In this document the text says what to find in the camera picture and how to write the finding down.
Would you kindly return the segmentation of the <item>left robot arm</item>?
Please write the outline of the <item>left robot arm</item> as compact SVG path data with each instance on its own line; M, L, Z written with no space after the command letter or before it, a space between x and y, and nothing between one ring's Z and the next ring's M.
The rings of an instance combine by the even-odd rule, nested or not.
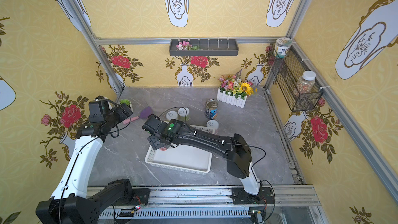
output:
M87 196L89 177L106 137L133 114L125 103L115 103L113 108L110 103L102 96L89 103L89 122L77 131L72 157L60 183L50 199L39 202L36 208L36 216L43 224L96 224L109 206L134 200L128 179L115 180L94 196Z

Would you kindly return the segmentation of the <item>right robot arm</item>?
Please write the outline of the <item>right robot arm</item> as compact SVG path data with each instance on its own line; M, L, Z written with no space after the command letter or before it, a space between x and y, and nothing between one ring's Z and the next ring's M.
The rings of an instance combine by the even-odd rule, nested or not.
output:
M239 135L219 136L195 128L184 121L173 119L168 123L154 114L150 115L142 129L150 134L147 138L154 150L179 145L191 146L219 155L227 161L227 172L239 178L246 193L256 196L261 183L253 170L251 146Z

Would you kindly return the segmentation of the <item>large blue can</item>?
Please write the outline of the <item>large blue can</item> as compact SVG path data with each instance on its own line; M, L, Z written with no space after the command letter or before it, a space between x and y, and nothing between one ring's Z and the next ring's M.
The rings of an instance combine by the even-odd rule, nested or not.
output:
M208 119L215 119L218 114L218 102L216 100L208 100L205 104L205 116Z

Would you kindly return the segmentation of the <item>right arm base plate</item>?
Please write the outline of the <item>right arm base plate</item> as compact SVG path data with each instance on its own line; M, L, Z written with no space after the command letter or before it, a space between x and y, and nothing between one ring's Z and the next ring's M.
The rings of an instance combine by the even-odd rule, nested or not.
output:
M243 188L232 188L233 204L274 204L275 194L271 187L261 187L257 195L247 193Z

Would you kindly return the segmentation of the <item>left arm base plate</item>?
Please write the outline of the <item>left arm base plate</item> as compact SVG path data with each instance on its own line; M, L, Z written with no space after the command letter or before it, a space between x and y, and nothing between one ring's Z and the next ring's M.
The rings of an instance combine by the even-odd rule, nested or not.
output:
M130 202L131 205L147 205L149 201L150 189L149 188L133 188L133 198Z

